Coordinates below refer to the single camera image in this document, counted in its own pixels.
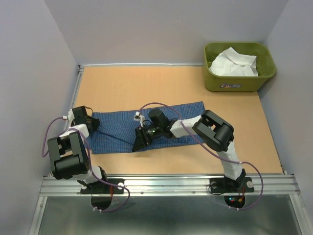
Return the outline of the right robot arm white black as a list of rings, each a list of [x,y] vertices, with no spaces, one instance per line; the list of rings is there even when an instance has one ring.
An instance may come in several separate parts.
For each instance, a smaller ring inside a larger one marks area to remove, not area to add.
[[[132,152],[137,152],[152,143],[159,136],[178,139],[185,136],[199,136],[202,141],[218,154],[224,169],[224,182],[230,191],[236,191],[243,185],[246,172],[241,166],[234,148],[234,128],[224,119],[210,110],[190,119],[169,118],[159,109],[148,113],[152,124],[144,126],[144,116],[136,112],[134,119],[140,121],[135,129],[135,141]]]

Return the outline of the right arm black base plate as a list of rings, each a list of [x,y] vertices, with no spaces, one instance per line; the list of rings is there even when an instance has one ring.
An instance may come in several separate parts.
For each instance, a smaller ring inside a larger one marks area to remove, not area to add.
[[[236,181],[222,178],[211,178],[208,191],[212,195],[223,195],[225,203],[236,209],[242,209],[246,202],[246,193],[254,192],[254,185],[250,177],[242,178],[238,184]]]

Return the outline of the blue plaid long sleeve shirt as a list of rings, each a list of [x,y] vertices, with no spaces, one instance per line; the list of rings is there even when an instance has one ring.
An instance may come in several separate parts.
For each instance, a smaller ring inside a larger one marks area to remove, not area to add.
[[[201,115],[205,111],[204,103],[202,101],[173,105],[173,110],[164,106],[158,108],[170,121],[176,121],[179,114],[181,114],[184,119],[189,119]],[[160,129],[153,125],[153,121],[148,117],[148,113],[151,110],[152,108],[147,108],[141,111],[141,114],[146,118],[144,121],[144,131],[146,132],[149,130],[147,137],[151,142],[149,145],[143,147],[141,151],[197,144],[197,141],[203,142],[198,135],[195,135],[194,138],[187,135],[178,139],[169,139],[163,136]],[[136,139],[135,130],[140,125],[139,122],[134,120],[134,114],[134,110],[93,113],[92,117],[99,119],[100,125],[89,137],[89,147],[92,153],[131,153]]]

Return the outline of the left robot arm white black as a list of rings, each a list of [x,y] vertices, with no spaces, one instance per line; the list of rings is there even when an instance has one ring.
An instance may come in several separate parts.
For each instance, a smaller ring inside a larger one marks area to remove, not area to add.
[[[109,187],[105,171],[90,163],[87,138],[99,127],[100,120],[91,117],[86,106],[69,110],[62,120],[69,121],[69,128],[47,141],[51,173],[57,180],[75,179],[82,188],[93,187],[98,193]]]

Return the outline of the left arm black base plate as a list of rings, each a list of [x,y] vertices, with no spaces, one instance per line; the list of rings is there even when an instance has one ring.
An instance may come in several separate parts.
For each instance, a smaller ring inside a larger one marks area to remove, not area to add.
[[[82,195],[90,195],[91,206],[94,211],[104,213],[104,212],[114,212],[122,207],[117,199],[113,197],[115,195],[124,193],[124,183],[125,180],[122,178],[109,178],[108,182],[110,184],[118,185],[118,187],[113,187],[111,185],[104,184],[102,182],[94,182],[87,184],[82,180],[77,180],[80,184],[80,193]]]

